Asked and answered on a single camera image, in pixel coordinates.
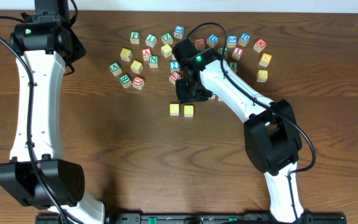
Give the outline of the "yellow O block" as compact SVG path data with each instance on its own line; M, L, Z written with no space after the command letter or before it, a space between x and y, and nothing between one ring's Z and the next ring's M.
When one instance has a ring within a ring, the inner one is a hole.
M184 106L184 117L190 118L194 116L194 106L185 105Z

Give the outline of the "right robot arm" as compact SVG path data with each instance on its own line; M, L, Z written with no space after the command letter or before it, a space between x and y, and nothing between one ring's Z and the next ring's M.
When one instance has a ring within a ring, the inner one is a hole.
M291 105L285 100L276 103L255 91L212 48L200 52L185 38L172 54L184 72L175 83L179 102L207 101L213 94L221 98L243 122L246 154L265 176L270 213L278 222L298 221L304 210L296 176L289 173L297 168L302 143Z

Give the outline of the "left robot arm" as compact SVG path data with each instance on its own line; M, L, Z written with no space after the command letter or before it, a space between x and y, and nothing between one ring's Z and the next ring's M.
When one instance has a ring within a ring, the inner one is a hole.
M60 89L86 50L73 32L68 0L36 0L6 47L19 71L17 131L0 186L24 207L48 210L37 223L108 223L104 203L85 190L83 168L64 158L60 139Z

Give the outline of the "yellow C letter block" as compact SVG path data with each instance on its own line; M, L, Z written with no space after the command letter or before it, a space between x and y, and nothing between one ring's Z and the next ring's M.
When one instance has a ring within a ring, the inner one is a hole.
M170 116L178 116L180 114L180 105L178 103L170 104Z

